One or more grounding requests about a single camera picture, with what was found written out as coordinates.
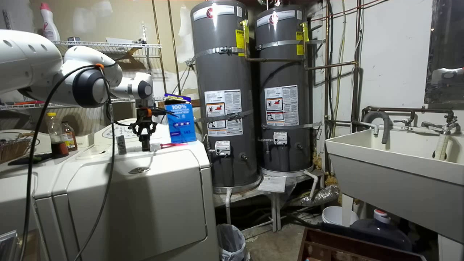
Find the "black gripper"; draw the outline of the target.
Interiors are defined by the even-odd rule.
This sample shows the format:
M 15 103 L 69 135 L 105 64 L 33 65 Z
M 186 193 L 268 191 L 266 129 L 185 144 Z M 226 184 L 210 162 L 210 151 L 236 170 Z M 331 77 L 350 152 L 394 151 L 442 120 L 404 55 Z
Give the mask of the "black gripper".
M 136 120 L 130 125 L 130 129 L 137 136 L 150 136 L 156 129 L 153 116 L 163 116 L 165 109 L 149 106 L 147 102 L 136 103 Z

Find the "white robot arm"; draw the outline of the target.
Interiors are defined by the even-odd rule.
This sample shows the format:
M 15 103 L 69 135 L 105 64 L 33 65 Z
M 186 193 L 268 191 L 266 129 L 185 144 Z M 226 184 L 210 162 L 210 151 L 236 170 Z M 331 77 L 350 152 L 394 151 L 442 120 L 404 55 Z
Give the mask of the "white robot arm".
M 11 91 L 39 100 L 99 107 L 110 99 L 134 99 L 143 112 L 149 104 L 152 84 L 123 75 L 111 57 L 78 45 L 60 52 L 47 38 L 24 30 L 0 30 L 0 94 Z

